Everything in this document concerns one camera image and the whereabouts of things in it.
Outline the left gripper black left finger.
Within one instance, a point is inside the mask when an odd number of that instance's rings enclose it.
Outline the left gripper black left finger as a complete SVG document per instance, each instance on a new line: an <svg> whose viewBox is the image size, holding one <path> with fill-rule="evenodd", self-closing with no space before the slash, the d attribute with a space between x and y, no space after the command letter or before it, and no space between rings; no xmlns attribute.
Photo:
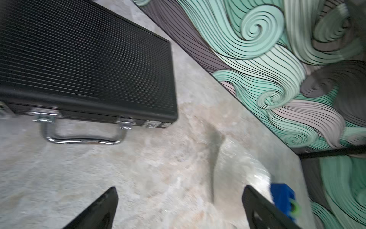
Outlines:
<svg viewBox="0 0 366 229"><path fill-rule="evenodd" d="M116 187L110 187L64 229L111 229L118 200Z"/></svg>

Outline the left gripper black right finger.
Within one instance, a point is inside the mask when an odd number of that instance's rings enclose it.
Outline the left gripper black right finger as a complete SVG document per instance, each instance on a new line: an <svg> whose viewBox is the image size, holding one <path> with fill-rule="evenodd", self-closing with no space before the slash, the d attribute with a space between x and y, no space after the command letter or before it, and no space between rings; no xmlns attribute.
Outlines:
<svg viewBox="0 0 366 229"><path fill-rule="evenodd" d="M300 229L250 185L244 188L242 202L250 229Z"/></svg>

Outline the blue box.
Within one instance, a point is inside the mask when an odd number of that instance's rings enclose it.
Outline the blue box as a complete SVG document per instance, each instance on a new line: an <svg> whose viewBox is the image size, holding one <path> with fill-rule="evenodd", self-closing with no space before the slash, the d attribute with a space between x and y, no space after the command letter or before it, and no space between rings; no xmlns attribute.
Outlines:
<svg viewBox="0 0 366 229"><path fill-rule="evenodd" d="M285 183L272 183L270 191L274 205L295 222L301 214L301 207L296 200L295 192Z"/></svg>

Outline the black ribbed case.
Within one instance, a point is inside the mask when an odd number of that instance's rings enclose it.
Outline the black ribbed case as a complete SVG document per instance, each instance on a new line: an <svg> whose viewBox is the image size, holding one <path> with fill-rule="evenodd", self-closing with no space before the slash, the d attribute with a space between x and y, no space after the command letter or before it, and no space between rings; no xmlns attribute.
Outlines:
<svg viewBox="0 0 366 229"><path fill-rule="evenodd" d="M54 144L116 145L178 119L170 42L94 1L1 1L1 118Z"/></svg>

